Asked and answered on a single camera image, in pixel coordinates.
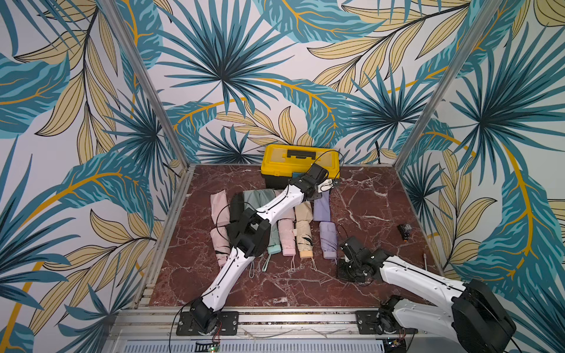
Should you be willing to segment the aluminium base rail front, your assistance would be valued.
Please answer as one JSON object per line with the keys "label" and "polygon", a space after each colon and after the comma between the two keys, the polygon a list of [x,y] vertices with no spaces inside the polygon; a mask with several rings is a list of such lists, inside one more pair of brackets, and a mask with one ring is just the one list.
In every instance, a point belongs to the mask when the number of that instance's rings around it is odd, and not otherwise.
{"label": "aluminium base rail front", "polygon": [[[219,352],[387,352],[392,335],[362,335],[354,308],[238,307],[235,335],[220,335]],[[125,310],[103,352],[206,352],[210,336],[179,336],[176,307]]]}

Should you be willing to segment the mint sleeved umbrella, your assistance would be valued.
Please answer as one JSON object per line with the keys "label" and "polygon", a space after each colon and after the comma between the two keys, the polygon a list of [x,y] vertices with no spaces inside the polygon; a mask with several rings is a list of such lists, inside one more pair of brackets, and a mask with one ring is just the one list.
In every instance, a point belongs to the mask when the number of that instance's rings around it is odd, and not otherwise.
{"label": "mint sleeved umbrella", "polygon": [[269,254],[279,254],[282,251],[280,234],[278,228],[274,228],[270,232],[269,245],[267,247],[267,252]]}

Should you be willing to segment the yellow black toolbox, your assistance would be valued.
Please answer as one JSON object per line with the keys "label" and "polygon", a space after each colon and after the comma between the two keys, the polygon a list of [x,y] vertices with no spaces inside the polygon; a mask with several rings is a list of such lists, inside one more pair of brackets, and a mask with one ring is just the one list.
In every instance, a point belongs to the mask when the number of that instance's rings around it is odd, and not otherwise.
{"label": "yellow black toolbox", "polygon": [[329,179],[340,178],[338,151],[282,144],[266,147],[260,173],[267,189],[283,190],[290,179],[306,173],[314,163],[328,170]]}

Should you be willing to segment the lavender umbrella sleeve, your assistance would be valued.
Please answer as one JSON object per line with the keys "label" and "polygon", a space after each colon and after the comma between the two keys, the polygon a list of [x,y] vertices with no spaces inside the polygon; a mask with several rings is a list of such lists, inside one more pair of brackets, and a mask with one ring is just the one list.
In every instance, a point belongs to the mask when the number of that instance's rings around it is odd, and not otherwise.
{"label": "lavender umbrella sleeve", "polygon": [[319,199],[313,202],[313,220],[315,222],[330,222],[330,192],[325,191]]}

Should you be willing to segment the mint umbrella sleeve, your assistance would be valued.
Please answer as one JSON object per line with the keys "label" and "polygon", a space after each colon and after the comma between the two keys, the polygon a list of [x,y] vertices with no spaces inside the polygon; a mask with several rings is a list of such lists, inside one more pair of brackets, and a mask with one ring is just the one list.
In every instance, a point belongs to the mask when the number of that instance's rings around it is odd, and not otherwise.
{"label": "mint umbrella sleeve", "polygon": [[257,210],[272,201],[276,197],[276,193],[272,189],[263,189],[244,191],[243,196],[245,203]]}

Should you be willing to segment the beige umbrella sleeve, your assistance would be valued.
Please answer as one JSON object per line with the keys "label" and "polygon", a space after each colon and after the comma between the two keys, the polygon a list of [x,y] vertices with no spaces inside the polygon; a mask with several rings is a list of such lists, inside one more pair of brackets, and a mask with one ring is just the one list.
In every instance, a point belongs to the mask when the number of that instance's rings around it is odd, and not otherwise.
{"label": "beige umbrella sleeve", "polygon": [[294,208],[296,222],[312,222],[313,209],[310,202],[303,202]]}

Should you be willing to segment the small black electrical part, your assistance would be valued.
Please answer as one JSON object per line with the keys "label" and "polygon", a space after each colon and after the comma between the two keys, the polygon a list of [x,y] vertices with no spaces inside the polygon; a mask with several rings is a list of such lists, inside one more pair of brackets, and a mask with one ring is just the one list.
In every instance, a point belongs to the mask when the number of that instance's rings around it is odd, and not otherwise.
{"label": "small black electrical part", "polygon": [[397,229],[399,230],[401,238],[403,239],[403,241],[408,241],[410,239],[411,232],[413,230],[413,228],[410,224],[399,224],[397,226]]}

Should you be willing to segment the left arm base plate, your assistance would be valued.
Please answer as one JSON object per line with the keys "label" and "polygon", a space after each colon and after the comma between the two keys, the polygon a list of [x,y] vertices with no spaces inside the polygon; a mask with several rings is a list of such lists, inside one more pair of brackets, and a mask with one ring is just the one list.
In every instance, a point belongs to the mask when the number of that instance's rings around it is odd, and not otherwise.
{"label": "left arm base plate", "polygon": [[215,334],[235,336],[238,332],[239,312],[220,311],[203,316],[192,311],[180,314],[176,328],[178,336],[212,336]]}

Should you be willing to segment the pink umbrella sleeve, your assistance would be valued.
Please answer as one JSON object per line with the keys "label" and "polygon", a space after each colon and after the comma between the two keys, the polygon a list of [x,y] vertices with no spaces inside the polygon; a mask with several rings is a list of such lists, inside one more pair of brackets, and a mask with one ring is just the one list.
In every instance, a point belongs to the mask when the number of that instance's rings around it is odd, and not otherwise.
{"label": "pink umbrella sleeve", "polygon": [[296,219],[294,208],[288,208],[288,210],[281,214],[280,219],[290,219],[294,221]]}
{"label": "pink umbrella sleeve", "polygon": [[230,223],[230,212],[226,191],[220,191],[210,196],[211,217],[217,227],[224,227]]}

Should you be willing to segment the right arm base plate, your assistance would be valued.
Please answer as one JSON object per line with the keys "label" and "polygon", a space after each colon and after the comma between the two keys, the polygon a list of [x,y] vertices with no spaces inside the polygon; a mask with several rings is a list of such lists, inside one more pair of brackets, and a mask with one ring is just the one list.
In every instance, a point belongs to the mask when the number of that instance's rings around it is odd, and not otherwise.
{"label": "right arm base plate", "polygon": [[402,327],[390,310],[358,310],[355,320],[361,335],[416,334],[418,329]]}

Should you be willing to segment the pink sleeved umbrella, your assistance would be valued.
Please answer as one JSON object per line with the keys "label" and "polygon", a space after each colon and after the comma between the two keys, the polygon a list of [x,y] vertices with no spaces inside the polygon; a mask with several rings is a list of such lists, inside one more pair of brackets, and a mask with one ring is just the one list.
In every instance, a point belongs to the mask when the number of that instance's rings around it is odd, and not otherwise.
{"label": "pink sleeved umbrella", "polygon": [[294,235],[294,221],[291,219],[281,219],[278,222],[280,243],[282,253],[286,257],[294,257],[296,254],[296,238]]}

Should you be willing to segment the lavender sleeved umbrella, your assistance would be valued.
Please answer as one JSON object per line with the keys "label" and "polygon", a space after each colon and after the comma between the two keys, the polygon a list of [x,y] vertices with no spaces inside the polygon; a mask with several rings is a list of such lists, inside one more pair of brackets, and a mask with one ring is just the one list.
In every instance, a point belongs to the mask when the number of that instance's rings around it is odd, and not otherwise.
{"label": "lavender sleeved umbrella", "polygon": [[320,222],[319,235],[323,258],[336,260],[338,258],[338,235],[335,224],[332,222]]}

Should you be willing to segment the beige sleeved umbrella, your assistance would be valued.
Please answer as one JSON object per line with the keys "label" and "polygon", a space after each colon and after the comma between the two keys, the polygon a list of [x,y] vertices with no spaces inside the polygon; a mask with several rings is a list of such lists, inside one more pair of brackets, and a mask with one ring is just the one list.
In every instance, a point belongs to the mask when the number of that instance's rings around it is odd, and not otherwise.
{"label": "beige sleeved umbrella", "polygon": [[310,222],[299,221],[296,223],[297,250],[301,258],[313,258],[313,240]]}

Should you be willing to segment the aluminium frame rail right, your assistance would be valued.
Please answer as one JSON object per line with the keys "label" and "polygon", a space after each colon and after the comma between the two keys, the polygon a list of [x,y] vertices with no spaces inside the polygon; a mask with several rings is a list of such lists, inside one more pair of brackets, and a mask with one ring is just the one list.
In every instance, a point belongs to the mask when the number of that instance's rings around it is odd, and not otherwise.
{"label": "aluminium frame rail right", "polygon": [[446,73],[443,75],[437,88],[435,89],[430,101],[427,103],[425,109],[422,112],[421,117],[418,122],[413,125],[411,134],[406,139],[400,154],[394,163],[394,168],[397,172],[400,172],[412,151],[415,147],[419,136],[422,135],[424,129],[428,125],[432,114],[436,111],[438,104],[441,102],[445,92],[450,87],[452,81],[456,78],[457,74],[465,64],[467,58],[472,54],[474,48],[478,41],[481,39],[483,31],[487,28],[491,18],[497,12],[497,9],[502,4],[502,0],[497,1],[487,1],[478,13],[477,20],[469,28],[469,34],[463,40],[461,48],[455,53],[453,60],[447,67]]}

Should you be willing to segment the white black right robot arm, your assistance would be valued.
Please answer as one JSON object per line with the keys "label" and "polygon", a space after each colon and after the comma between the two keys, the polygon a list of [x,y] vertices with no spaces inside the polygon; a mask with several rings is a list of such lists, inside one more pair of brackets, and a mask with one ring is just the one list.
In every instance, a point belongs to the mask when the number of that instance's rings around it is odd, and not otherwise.
{"label": "white black right robot arm", "polygon": [[387,283],[425,300],[394,295],[375,310],[356,312],[360,334],[428,332],[466,352],[506,352],[516,325],[483,282],[448,279],[410,264],[384,249],[371,251],[354,237],[340,245],[338,278],[357,285]]}

